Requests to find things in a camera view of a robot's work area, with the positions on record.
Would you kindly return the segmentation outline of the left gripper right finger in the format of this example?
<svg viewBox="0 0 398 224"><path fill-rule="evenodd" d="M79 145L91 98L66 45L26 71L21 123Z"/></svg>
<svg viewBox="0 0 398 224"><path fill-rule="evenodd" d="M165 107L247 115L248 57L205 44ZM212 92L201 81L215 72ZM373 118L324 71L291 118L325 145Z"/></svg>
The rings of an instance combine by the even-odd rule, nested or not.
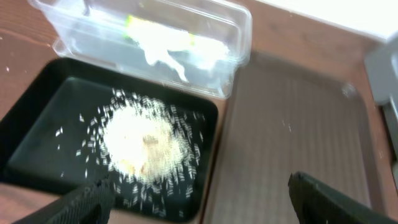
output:
<svg viewBox="0 0 398 224"><path fill-rule="evenodd" d="M291 174L288 186L300 224L397 224L304 172Z"/></svg>

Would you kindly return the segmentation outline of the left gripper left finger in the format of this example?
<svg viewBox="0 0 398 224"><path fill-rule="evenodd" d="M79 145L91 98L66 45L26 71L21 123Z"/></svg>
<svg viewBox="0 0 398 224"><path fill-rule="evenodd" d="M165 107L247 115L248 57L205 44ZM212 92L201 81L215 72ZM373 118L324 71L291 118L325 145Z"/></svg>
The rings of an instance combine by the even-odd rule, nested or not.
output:
<svg viewBox="0 0 398 224"><path fill-rule="evenodd" d="M115 204L114 186L108 179L82 185L17 224L107 224Z"/></svg>

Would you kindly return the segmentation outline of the pile of rice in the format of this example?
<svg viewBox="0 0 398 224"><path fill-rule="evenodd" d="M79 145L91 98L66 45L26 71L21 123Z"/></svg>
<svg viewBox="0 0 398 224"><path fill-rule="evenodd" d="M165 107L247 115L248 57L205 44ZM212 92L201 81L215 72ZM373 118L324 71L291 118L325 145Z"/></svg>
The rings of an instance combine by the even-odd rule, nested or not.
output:
<svg viewBox="0 0 398 224"><path fill-rule="evenodd" d="M156 98L114 90L96 114L79 116L77 138L56 130L56 153L72 171L61 178L107 176L119 207L180 222L195 211L204 116Z"/></svg>

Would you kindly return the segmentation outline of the white tissue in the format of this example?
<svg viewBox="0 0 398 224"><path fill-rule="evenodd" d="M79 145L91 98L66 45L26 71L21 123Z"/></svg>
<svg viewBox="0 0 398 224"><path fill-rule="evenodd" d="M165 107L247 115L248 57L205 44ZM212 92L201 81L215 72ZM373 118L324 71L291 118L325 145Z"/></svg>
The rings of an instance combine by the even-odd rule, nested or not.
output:
<svg viewBox="0 0 398 224"><path fill-rule="evenodd" d="M134 16L127 17L126 35L144 51L149 65L164 63L175 70L183 82L188 81L184 66L173 59L170 52L187 52L202 70L211 70L218 60L228 59L229 48L219 40Z"/></svg>

